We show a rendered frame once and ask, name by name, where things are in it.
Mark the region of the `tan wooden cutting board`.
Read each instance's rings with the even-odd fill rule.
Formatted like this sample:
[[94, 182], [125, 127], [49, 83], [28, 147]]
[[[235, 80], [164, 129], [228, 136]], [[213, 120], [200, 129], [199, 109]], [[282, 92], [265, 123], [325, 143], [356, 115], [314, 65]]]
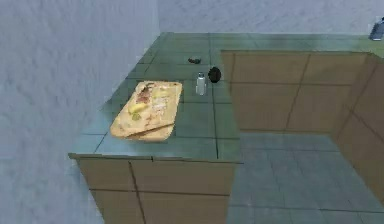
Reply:
[[[148, 107], [140, 112], [141, 119], [132, 120], [128, 108], [137, 104], [137, 95], [144, 87], [150, 87], [151, 97]], [[128, 138], [143, 141], [166, 140], [175, 124], [178, 104], [183, 84], [172, 81], [141, 81], [139, 82], [127, 103], [110, 126], [113, 137]]]

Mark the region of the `black round object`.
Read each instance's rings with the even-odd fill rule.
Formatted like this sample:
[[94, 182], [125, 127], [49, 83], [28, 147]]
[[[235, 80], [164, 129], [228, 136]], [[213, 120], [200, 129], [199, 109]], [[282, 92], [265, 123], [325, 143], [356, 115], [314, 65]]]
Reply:
[[212, 83], [218, 83], [222, 77], [221, 70], [218, 67], [212, 67], [208, 72], [208, 77]]

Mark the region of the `reddish brown sausage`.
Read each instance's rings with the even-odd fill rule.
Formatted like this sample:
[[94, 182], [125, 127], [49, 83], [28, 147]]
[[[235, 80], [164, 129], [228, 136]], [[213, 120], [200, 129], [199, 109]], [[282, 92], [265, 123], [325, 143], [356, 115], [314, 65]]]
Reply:
[[150, 87], [144, 87], [141, 92], [137, 95], [137, 103], [147, 104], [150, 101], [152, 89]]

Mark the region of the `clear salt shaker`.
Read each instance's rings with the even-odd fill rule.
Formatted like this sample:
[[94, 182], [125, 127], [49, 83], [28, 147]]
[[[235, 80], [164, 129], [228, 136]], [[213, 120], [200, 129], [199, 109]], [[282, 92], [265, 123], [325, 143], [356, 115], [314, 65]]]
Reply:
[[206, 92], [206, 78], [203, 72], [199, 72], [196, 79], [196, 93], [204, 95]]

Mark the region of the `brown kitchen counter cabinet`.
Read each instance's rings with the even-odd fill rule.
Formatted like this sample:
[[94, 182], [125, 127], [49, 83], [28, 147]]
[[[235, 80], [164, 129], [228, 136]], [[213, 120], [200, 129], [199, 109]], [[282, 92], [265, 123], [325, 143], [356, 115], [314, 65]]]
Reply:
[[[148, 80], [183, 84], [170, 136], [113, 137]], [[104, 224], [384, 224], [384, 42], [164, 33], [70, 156]]]

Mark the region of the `yellow food piece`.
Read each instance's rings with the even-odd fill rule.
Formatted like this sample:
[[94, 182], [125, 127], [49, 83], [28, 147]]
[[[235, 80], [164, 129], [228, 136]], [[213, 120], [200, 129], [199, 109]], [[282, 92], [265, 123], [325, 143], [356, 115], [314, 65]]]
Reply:
[[148, 107], [148, 105], [146, 103], [137, 103], [137, 104], [131, 105], [128, 108], [128, 111], [130, 114], [138, 113], [138, 112], [146, 109], [147, 107]]

